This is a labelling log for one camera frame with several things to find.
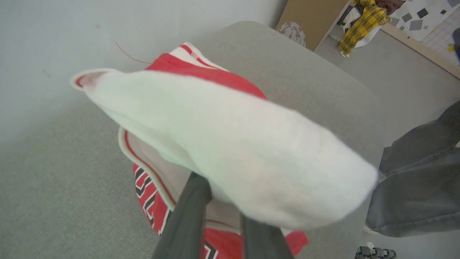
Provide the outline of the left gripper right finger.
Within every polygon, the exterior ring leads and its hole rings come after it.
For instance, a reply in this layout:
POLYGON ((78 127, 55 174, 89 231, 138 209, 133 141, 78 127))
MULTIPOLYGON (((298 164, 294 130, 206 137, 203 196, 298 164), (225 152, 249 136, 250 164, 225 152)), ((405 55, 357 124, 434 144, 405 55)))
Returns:
POLYGON ((241 216, 243 259, 294 259, 278 227, 241 216))

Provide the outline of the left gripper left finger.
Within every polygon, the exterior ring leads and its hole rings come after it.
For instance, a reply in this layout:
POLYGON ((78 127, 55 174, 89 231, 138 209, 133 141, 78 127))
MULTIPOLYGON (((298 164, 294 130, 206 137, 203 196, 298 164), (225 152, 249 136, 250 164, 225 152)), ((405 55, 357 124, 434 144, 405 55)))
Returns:
POLYGON ((206 207, 211 198, 208 181, 191 173, 152 259, 201 259, 206 207))

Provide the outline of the red and white jersey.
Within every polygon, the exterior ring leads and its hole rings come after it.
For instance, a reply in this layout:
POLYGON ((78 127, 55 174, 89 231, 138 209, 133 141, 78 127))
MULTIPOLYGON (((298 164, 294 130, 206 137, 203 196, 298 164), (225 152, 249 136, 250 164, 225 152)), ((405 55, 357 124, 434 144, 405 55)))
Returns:
POLYGON ((204 177, 201 259, 241 259, 241 216, 278 227, 293 255, 304 231, 353 213, 376 167, 335 134, 267 100, 185 42, 138 72, 89 69, 70 80, 119 126, 138 201, 159 236, 191 173, 204 177))

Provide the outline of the grey and white shoe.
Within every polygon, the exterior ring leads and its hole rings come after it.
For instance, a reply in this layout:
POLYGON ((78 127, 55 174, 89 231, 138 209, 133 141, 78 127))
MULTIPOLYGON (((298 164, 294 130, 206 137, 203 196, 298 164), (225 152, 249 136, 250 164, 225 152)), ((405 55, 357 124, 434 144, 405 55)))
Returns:
POLYGON ((381 249, 372 246, 359 246, 355 253, 355 259, 397 259, 397 254, 391 249, 381 249))

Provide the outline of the grey fabric sofa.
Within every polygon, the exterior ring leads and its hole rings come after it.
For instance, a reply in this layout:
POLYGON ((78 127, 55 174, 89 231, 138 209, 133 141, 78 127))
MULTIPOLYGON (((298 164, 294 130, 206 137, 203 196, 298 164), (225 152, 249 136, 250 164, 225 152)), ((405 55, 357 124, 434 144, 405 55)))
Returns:
MULTIPOLYGON (((69 83, 84 69, 144 65, 130 64, 102 28, 83 34, 87 42, 0 37, 0 259, 150 259, 160 239, 138 202, 118 125, 69 83)), ((186 41, 379 164, 381 101, 328 57, 339 54, 327 41, 314 54, 266 25, 238 22, 164 49, 130 37, 128 52, 151 63, 186 41)))

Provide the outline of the person's grey jeans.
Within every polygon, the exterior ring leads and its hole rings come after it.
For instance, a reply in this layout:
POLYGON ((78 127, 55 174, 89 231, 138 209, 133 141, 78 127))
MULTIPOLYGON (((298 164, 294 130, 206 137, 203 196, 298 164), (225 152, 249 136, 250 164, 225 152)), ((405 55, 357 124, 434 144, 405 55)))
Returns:
POLYGON ((460 100, 384 149, 364 231, 409 237, 460 230, 460 100))

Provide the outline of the round patterned grey object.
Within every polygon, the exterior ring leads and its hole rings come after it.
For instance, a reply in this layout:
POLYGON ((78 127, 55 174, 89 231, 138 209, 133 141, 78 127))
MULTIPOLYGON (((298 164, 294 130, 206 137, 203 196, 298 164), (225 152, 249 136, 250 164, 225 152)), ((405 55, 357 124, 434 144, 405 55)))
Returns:
POLYGON ((305 32, 296 22, 283 23, 277 31, 306 48, 305 32))

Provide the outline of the brown cardboard box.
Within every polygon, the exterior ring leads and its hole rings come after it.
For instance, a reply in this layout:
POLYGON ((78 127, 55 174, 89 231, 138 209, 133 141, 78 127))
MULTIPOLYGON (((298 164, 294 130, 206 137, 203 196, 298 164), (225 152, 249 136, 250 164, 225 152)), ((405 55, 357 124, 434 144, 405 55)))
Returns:
POLYGON ((351 0, 287 0, 276 26, 296 22, 306 35, 306 49, 316 51, 343 15, 351 0))

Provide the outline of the white laundry basket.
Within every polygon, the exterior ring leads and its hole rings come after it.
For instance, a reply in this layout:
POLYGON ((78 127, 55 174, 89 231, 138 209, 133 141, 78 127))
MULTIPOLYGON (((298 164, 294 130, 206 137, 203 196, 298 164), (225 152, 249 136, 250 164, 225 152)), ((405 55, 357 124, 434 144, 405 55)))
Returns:
MULTIPOLYGON (((350 5, 346 8, 343 15, 340 17, 336 25, 332 28, 329 33, 329 37, 335 41, 339 41, 342 36, 354 25, 354 23, 360 18, 365 11, 364 6, 360 4, 350 5)), ((381 26, 373 28, 366 36, 364 36, 355 48, 360 48, 367 45, 381 29, 381 26)))

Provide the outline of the yellow plaid cloth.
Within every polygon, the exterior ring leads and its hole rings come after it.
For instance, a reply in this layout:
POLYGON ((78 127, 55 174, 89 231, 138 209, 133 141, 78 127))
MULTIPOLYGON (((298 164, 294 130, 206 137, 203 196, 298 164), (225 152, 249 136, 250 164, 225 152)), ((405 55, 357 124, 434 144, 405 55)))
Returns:
POLYGON ((386 7, 380 7, 376 0, 352 0, 352 4, 361 5, 364 9, 363 14, 350 26, 337 44, 343 57, 349 57, 358 42, 374 28, 391 21, 386 7))

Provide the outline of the light wooden floor strip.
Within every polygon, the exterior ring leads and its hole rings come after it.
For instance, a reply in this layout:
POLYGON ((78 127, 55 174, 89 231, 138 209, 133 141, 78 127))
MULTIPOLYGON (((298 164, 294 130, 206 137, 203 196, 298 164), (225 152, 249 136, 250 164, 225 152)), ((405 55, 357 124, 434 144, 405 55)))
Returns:
POLYGON ((394 39, 405 44, 412 50, 421 54, 422 56, 429 59, 434 64, 438 65, 439 67, 441 67, 442 69, 444 69, 445 71, 447 71, 448 73, 460 80, 460 67, 442 57, 438 52, 433 51, 421 42, 416 41, 414 38, 410 37, 404 31, 399 30, 399 28, 396 28, 391 24, 383 25, 381 27, 381 31, 385 32, 394 39))

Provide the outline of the dark maroon cloth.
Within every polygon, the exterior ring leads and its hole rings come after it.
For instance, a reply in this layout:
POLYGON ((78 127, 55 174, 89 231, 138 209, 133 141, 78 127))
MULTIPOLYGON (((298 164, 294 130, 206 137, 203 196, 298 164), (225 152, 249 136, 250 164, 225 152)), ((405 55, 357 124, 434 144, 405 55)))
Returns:
POLYGON ((375 4, 378 7, 385 9, 389 16, 401 8, 405 2, 406 0, 375 0, 375 4))

